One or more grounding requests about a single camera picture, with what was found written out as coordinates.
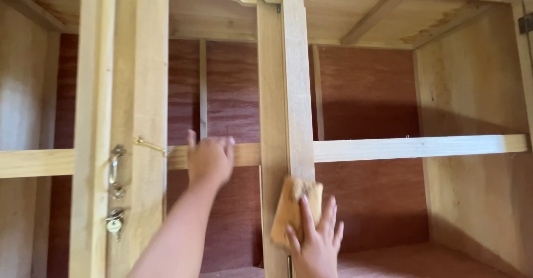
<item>plywood back panel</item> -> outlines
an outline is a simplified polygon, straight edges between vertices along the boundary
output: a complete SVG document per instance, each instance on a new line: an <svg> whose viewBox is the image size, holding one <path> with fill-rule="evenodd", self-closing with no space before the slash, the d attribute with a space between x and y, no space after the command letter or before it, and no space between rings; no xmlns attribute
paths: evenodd
<svg viewBox="0 0 533 278"><path fill-rule="evenodd" d="M0 2L0 150L39 149L47 40ZM1 277L30 277L36 187L36 178L0 181Z"/></svg>
<svg viewBox="0 0 533 278"><path fill-rule="evenodd" d="M210 136L259 142L257 44L207 42L207 122Z"/></svg>
<svg viewBox="0 0 533 278"><path fill-rule="evenodd" d="M72 148L74 142L77 43L77 35L61 36L55 148ZM169 145L185 145L187 129L199 129L198 46L198 41L169 42ZM208 67L216 79L212 81L211 90L208 85L210 96L214 98L208 103L216 107L208 114L213 121L211 135L224 132L228 126L240 125L244 118L246 127L233 131L237 142L258 142L255 44L212 43L210 47L213 55ZM239 95L231 100L228 94L233 91ZM241 95L248 99L241 100ZM220 112L228 111L227 116L219 116ZM261 262L258 173L257 167L236 168L230 184L219 193L210 217L202 272L257 266ZM169 172L169 208L186 190L187 184L186 171ZM70 186L70 176L53 178L48 275L58 278L68 277Z"/></svg>
<svg viewBox="0 0 533 278"><path fill-rule="evenodd" d="M200 131L198 41L169 40L169 145L187 144L187 130Z"/></svg>
<svg viewBox="0 0 533 278"><path fill-rule="evenodd" d="M412 56L319 47L325 140L419 136ZM317 163L345 222L342 252L427 241L421 159Z"/></svg>
<svg viewBox="0 0 533 278"><path fill-rule="evenodd" d="M171 41L170 52L178 52L183 43ZM237 143L259 142L257 46L250 43L207 42L207 128L208 136L234 136ZM188 64L198 60L198 50L170 55L170 64ZM185 75L177 71L171 80L175 90L198 93L199 72ZM169 95L172 102L179 96ZM199 121L198 101L181 101L169 118L169 125L182 127ZM169 139L183 142L182 129L170 129ZM170 171L167 202L171 208L187 189L186 171ZM238 167L230 183L215 200L210 215L203 253L202 273L257 266L262 261L261 203L259 170L256 166Z"/></svg>
<svg viewBox="0 0 533 278"><path fill-rule="evenodd" d="M424 136L528 133L511 7L415 52ZM533 267L528 153L426 160L431 239L511 274Z"/></svg>

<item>sanding sponge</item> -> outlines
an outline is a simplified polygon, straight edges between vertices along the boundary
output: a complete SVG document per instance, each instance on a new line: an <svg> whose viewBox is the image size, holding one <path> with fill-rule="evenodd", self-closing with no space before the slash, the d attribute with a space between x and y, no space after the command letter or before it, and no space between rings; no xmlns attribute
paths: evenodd
<svg viewBox="0 0 533 278"><path fill-rule="evenodd" d="M303 241L302 213L300 211L300 198L306 195L315 226L318 225L322 215L322 190L321 183L310 182L288 176L283 183L283 189L278 201L274 224L270 238L274 243L289 249L286 227L291 226L296 231L300 242Z"/></svg>

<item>cabinet compartment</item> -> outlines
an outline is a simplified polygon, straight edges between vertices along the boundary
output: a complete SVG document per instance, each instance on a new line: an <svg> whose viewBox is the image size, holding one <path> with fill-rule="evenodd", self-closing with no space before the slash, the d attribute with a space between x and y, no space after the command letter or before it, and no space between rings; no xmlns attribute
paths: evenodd
<svg viewBox="0 0 533 278"><path fill-rule="evenodd" d="M0 97L3 151L52 148L46 145L50 139L55 149L74 145L79 0L34 1L66 26L61 37L52 35L0 2L0 53L7 56L0 61L0 94L8 94ZM200 137L206 126L209 136L233 135L238 144L259 146L254 3L169 2L168 144L185 145L186 129ZM476 0L304 2L315 144L396 142L390 150L370 145L374 160L315 164L324 195L337 196L337 221L346 224L340 276L533 275L533 169L530 152L522 152L530 151L525 137L530 125L511 5ZM379 6L387 11L377 12ZM357 31L357 23L369 19L370 27ZM51 44L59 43L57 65L48 58L54 54ZM13 80L14 72L23 75ZM47 90L55 87L46 83L48 76L57 77L57 95ZM15 92L13 81L19 83ZM55 127L50 98L44 94L57 99ZM18 104L21 98L26 105ZM12 124L19 119L20 126ZM512 134L519 135L514 138L518 145L506 143ZM462 146L453 142L455 137L487 135L500 140L496 151L504 153L445 156L446 150ZM437 157L384 157L387 151L401 152L406 140L429 137L446 137L450 143L439 143ZM16 146L8 146L15 141ZM215 201L203 278L264 277L258 164L235 168ZM72 179L54 177L51 193L40 192L46 184L50 187L50 180L38 179L0 179L0 223L7 218L21 227L10 242L0 242L0 260L14 264L11 247L22 248L19 268L0 265L0 276L5 271L6 277L29 273L32 266L42 269L44 264L48 276L68 276ZM169 171L167 211L187 181L186 170ZM49 230L44 219L48 202ZM13 216L12 211L21 213ZM7 228L0 224L0 234ZM108 246L112 264L114 245ZM121 271L124 266L116 267Z"/></svg>

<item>fingers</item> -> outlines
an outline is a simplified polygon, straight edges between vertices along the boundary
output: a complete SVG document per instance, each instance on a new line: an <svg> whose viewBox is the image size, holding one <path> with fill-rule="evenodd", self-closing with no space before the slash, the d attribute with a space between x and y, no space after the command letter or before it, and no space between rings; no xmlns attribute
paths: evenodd
<svg viewBox="0 0 533 278"><path fill-rule="evenodd" d="M228 138L225 152L228 160L231 162L231 164L233 164L233 160L235 158L235 139L233 137Z"/></svg>
<svg viewBox="0 0 533 278"><path fill-rule="evenodd" d="M296 236L296 233L294 232L294 229L287 225L287 237L289 239L289 246L290 246L290 253L295 256L297 254L300 254L301 248L300 248L300 242L298 241L298 238Z"/></svg>
<svg viewBox="0 0 533 278"><path fill-rule="evenodd" d="M337 212L337 203L335 197L331 196L328 205L324 209L320 223L318 224L317 230L325 233L330 240L333 238L333 229L335 228L335 219Z"/></svg>
<svg viewBox="0 0 533 278"><path fill-rule="evenodd" d="M187 131L187 145L189 145L189 150L196 147L196 132L190 129Z"/></svg>
<svg viewBox="0 0 533 278"><path fill-rule="evenodd" d="M313 221L313 215L311 214L309 202L305 195L303 195L300 200L300 209L302 211L302 224L305 237L312 236L316 233L315 222Z"/></svg>
<svg viewBox="0 0 533 278"><path fill-rule="evenodd" d="M342 242L343 234L344 234L344 222L341 221L338 224L337 231L335 231L335 236L333 237L333 247L337 250L337 254L338 254L338 251L341 249L341 242Z"/></svg>

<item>reddish plywood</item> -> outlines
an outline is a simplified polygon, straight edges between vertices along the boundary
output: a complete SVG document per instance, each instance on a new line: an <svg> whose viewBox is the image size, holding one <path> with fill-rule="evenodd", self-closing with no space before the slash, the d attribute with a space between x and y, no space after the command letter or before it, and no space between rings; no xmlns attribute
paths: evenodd
<svg viewBox="0 0 533 278"><path fill-rule="evenodd" d="M206 45L208 136L231 135L237 143L259 142L257 46L232 42ZM169 208L187 184L186 171L169 171ZM259 169L238 167L215 200L207 225L202 273L257 266L261 260Z"/></svg>
<svg viewBox="0 0 533 278"><path fill-rule="evenodd" d="M167 202L187 188L185 170L169 171ZM263 259L257 166L236 167L213 205L207 224L202 273L257 266Z"/></svg>
<svg viewBox="0 0 533 278"><path fill-rule="evenodd" d="M54 149L74 147L78 36L62 34L57 69ZM52 177L47 276L68 278L72 176Z"/></svg>
<svg viewBox="0 0 533 278"><path fill-rule="evenodd" d="M259 142L257 44L207 42L207 135Z"/></svg>
<svg viewBox="0 0 533 278"><path fill-rule="evenodd" d="M320 47L325 140L420 136L410 51Z"/></svg>
<svg viewBox="0 0 533 278"><path fill-rule="evenodd" d="M320 47L325 140L418 137L411 52ZM421 159L318 163L345 222L341 252L429 239Z"/></svg>
<svg viewBox="0 0 533 278"><path fill-rule="evenodd" d="M187 130L200 131L198 41L169 39L169 145L186 145Z"/></svg>

